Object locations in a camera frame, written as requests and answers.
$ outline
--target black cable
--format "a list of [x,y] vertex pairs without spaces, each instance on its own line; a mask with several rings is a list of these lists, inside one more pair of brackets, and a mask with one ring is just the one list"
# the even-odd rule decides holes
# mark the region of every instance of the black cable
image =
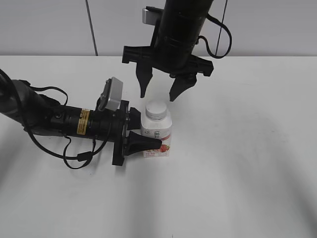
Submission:
[[[23,108],[22,108],[22,103],[21,103],[21,100],[20,100],[20,97],[19,97],[19,94],[12,82],[12,80],[10,79],[10,77],[5,73],[3,72],[1,69],[0,69],[0,75],[5,79],[5,81],[8,83],[8,86],[9,88],[12,90],[13,92],[13,96],[16,100],[16,104],[17,104],[17,109],[18,109],[18,112],[19,114],[21,115],[22,117],[22,121],[23,121],[23,126],[25,127],[25,130],[26,132],[29,134],[29,137],[31,138],[31,140],[33,141],[33,143],[39,147],[41,150],[43,150],[44,152],[52,155],[52,156],[55,156],[57,158],[60,158],[60,159],[67,159],[67,160],[78,160],[78,156],[77,157],[69,157],[69,156],[64,156],[64,155],[59,155],[53,151],[50,151],[49,149],[45,148],[43,145],[41,145],[37,139],[34,137],[34,134],[32,133],[31,131],[31,128],[28,124],[28,121],[24,115],[24,112],[23,112]],[[109,129],[108,129],[108,134],[107,134],[107,137],[106,139],[103,141],[102,145],[100,146],[100,148],[97,150],[98,152],[100,152],[102,150],[102,148],[105,146],[108,138],[109,138],[109,135],[110,135],[110,130],[111,130],[111,123],[109,123]]]
[[68,94],[60,88],[53,87],[53,86],[44,87],[44,88],[37,88],[37,87],[32,87],[32,86],[29,86],[29,87],[36,92],[44,92],[44,91],[49,90],[49,89],[56,90],[56,91],[61,92],[62,94],[64,94],[66,96],[66,101],[64,103],[64,106],[66,106],[66,104],[68,102]]
[[89,165],[90,162],[91,162],[91,160],[92,160],[92,158],[93,158],[93,153],[94,153],[94,151],[95,151],[96,139],[95,139],[95,138],[93,139],[93,150],[91,151],[91,156],[89,157],[89,159],[87,159],[86,162],[85,162],[83,165],[81,165],[81,166],[75,168],[75,167],[72,167],[72,166],[68,163],[68,161],[67,161],[67,159],[66,159],[66,150],[67,150],[68,146],[69,146],[70,143],[71,143],[71,138],[68,137],[67,135],[65,135],[64,137],[65,137],[66,139],[69,139],[69,142],[68,142],[68,144],[65,146],[64,152],[63,152],[63,156],[64,156],[63,161],[64,161],[64,163],[66,164],[66,166],[69,167],[69,168],[72,169],[72,170],[78,170],[78,169],[81,169],[81,168],[86,167],[87,165]]
[[206,44],[207,52],[208,52],[208,54],[209,54],[211,57],[213,57],[213,58],[215,58],[215,59],[222,59],[223,57],[227,56],[227,54],[229,54],[229,52],[230,52],[230,50],[231,50],[231,46],[232,46],[232,35],[231,35],[231,32],[230,32],[230,30],[228,29],[228,27],[227,27],[226,25],[224,25],[223,23],[221,23],[218,19],[216,19],[216,18],[210,16],[209,14],[207,15],[207,19],[208,19],[209,21],[211,21],[212,23],[214,23],[214,24],[220,26],[221,28],[223,28],[223,29],[227,32],[227,34],[228,34],[228,36],[229,36],[229,46],[228,46],[228,50],[227,50],[227,52],[226,52],[224,55],[222,55],[222,56],[216,56],[215,54],[213,54],[213,53],[211,52],[211,50],[210,50],[210,48],[209,48],[208,40],[206,39],[205,36],[199,36],[199,37],[198,37],[198,40],[199,40],[199,39],[203,39],[203,40],[204,40],[204,42],[205,42],[205,44]]

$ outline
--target black cylinder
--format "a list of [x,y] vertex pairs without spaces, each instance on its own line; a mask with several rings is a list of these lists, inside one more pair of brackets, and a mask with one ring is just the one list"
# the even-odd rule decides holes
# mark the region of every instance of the black cylinder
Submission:
[[155,60],[179,69],[191,55],[213,0],[167,0],[155,42]]
[[[20,97],[28,124],[34,126],[41,123],[48,114],[45,100],[22,81],[12,80],[12,82]],[[0,113],[23,125],[15,97],[12,94],[9,94],[5,84],[3,85],[4,86],[1,86],[0,88],[4,89],[4,95],[6,96],[3,96],[3,99],[0,98]]]
[[117,123],[120,121],[119,111],[93,111],[69,106],[53,107],[49,129],[60,135],[104,140],[109,131],[108,141],[114,141],[117,135]]
[[2,75],[0,75],[0,100],[3,100],[8,95],[8,83],[5,81]]

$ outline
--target bottle label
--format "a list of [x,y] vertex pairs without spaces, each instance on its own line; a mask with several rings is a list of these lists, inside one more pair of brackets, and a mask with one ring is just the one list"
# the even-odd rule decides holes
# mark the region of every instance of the bottle label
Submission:
[[162,157],[169,156],[170,143],[171,143],[171,130],[167,129],[141,129],[141,134],[162,141],[162,146],[157,150],[146,150],[143,151],[144,157]]

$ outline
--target wall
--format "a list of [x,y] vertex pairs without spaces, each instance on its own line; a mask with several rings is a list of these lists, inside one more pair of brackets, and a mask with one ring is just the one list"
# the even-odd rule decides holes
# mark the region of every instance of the wall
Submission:
[[[124,45],[148,45],[153,26],[142,8],[165,0],[89,0],[100,55],[121,55]],[[225,0],[211,14],[221,19]],[[317,55],[317,1],[228,0],[224,23],[233,35],[232,56]],[[94,55],[84,0],[1,0],[0,55]],[[201,34],[215,51],[219,28],[206,22]],[[225,33],[220,52],[228,44]],[[201,42],[195,54],[207,55]]]

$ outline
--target white bottle cap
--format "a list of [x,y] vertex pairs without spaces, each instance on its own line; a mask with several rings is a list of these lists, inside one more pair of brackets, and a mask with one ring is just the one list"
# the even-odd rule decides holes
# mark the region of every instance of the white bottle cap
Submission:
[[163,101],[149,101],[145,113],[152,120],[162,120],[166,117],[167,106]]

